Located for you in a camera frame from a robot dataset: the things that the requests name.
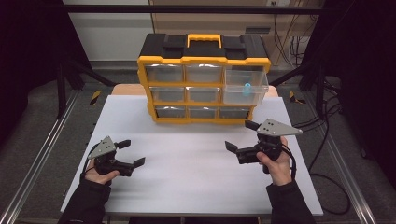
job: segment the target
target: sleeve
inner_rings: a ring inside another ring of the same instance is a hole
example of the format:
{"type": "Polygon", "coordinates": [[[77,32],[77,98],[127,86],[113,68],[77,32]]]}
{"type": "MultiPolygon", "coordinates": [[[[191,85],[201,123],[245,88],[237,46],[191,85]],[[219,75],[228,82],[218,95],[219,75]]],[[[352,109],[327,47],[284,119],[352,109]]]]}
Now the sleeve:
{"type": "Polygon", "coordinates": [[[295,180],[283,186],[270,185],[267,192],[273,207],[272,224],[316,223],[295,180]]]}
{"type": "Polygon", "coordinates": [[[102,223],[111,187],[81,179],[58,224],[102,223]]]}

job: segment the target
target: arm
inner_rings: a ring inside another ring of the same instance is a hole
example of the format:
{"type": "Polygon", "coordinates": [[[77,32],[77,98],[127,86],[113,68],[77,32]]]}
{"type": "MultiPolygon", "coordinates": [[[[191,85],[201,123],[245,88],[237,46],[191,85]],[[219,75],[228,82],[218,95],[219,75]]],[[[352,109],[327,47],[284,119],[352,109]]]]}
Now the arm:
{"type": "Polygon", "coordinates": [[[107,175],[99,175],[90,162],[85,178],[80,180],[58,224],[64,223],[102,223],[105,216],[105,203],[110,195],[111,187],[106,183],[117,175],[113,171],[107,175]]]}
{"type": "MultiPolygon", "coordinates": [[[[285,146],[288,144],[285,137],[281,137],[281,141],[285,146]]],[[[316,223],[297,183],[291,179],[288,154],[282,152],[276,161],[272,161],[258,152],[257,158],[268,167],[273,179],[273,184],[267,187],[273,207],[271,223],[316,223]]]]}

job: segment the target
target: storage organizer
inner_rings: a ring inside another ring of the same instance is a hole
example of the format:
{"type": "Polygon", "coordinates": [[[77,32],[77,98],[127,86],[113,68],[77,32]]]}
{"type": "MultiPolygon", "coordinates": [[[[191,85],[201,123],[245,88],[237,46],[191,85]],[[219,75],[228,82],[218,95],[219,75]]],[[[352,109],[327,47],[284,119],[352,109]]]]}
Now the storage organizer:
{"type": "Polygon", "coordinates": [[[149,34],[137,65],[155,122],[243,124],[271,62],[258,35],[149,34]]]}

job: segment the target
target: human hand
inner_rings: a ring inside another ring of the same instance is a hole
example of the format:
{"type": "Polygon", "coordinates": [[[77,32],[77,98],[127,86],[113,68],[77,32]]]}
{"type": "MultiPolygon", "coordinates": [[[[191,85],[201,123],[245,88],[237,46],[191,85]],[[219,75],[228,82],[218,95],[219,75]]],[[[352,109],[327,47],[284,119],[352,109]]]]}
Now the human hand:
{"type": "Polygon", "coordinates": [[[94,168],[94,160],[91,160],[90,164],[88,165],[87,172],[85,173],[85,179],[104,185],[108,181],[114,179],[119,174],[120,174],[119,171],[112,171],[107,175],[99,175],[96,169],[94,168]]]}
{"type": "MultiPolygon", "coordinates": [[[[280,141],[283,145],[288,145],[288,140],[284,136],[280,136],[280,141]]],[[[263,152],[258,152],[256,156],[259,159],[260,164],[264,164],[268,167],[275,185],[282,186],[291,182],[290,157],[284,151],[280,153],[280,156],[276,161],[272,161],[263,152]]]]}

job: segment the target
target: white tabletop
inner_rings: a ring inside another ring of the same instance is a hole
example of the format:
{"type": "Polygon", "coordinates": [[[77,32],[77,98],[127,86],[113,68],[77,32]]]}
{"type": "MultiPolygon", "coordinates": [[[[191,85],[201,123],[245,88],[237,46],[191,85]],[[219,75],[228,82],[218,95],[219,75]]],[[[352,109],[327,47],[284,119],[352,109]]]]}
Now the white tabletop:
{"type": "MultiPolygon", "coordinates": [[[[253,121],[271,118],[290,125],[282,98],[264,98],[253,121]]],[[[259,216],[271,213],[265,187],[271,177],[258,163],[239,164],[224,141],[238,147],[257,143],[243,125],[209,123],[159,124],[152,121],[146,96],[110,95],[68,191],[64,211],[78,185],[90,149],[109,135],[114,142],[130,139],[116,159],[132,163],[146,157],[131,177],[113,180],[106,212],[118,216],[259,216]]],[[[297,161],[296,181],[314,215],[323,215],[295,136],[287,136],[297,161]]]]}

